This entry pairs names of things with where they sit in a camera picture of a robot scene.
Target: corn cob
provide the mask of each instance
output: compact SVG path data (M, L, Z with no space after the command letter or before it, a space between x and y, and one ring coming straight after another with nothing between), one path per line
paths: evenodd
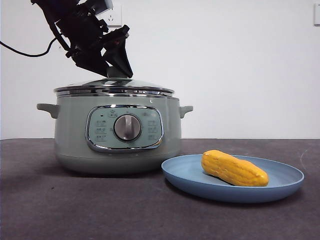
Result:
M269 182L267 173L261 168L219 150L204 152L201 166L206 173L235 186L263 187Z

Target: table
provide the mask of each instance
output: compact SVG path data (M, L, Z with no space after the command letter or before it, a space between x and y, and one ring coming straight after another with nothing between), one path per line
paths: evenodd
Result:
M300 240L320 236L320 139L183 139L181 155L219 149L271 159L305 174L274 202L202 199L172 186L160 169L100 176L66 170L53 139L1 144L2 240Z

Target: blue plate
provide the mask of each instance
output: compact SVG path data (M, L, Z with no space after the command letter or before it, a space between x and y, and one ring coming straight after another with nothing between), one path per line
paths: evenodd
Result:
M201 198L231 203L264 203L283 199L299 189L305 178L297 168L268 159L233 155L252 162L269 176L267 186L234 186L208 175L202 154L170 158L161 165L166 179L178 189Z

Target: control knob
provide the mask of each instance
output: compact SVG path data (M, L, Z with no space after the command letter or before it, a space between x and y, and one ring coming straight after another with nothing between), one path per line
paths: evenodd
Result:
M122 115L114 123L114 132L118 138L130 141L139 136L141 124L133 115Z

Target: button icon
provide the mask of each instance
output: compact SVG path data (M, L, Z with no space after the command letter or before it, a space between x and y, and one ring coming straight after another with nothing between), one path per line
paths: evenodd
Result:
M96 133L96 134L106 134L106 133L107 133L107 130L106 130L105 127L97 127L97 128L95 129L95 133Z
M94 139L97 142L105 142L105 141L107 141L107 135L105 135L105 134L97 135L97 136L95 136Z
M106 120L98 120L95 122L96 127L105 127L107 126L107 121Z
M109 113L108 113L108 117L109 118L116 118L118 116L118 114L116 113L115 110L111 110Z
M155 136L155 135L148 135L148 140L149 140L149 141L155 141L155 140L157 140L157 139L156 139L156 136Z
M156 126L149 126L148 127L148 133L155 134L156 132L158 132L158 129Z
M148 126L156 126L157 122L155 120L149 120L148 121Z

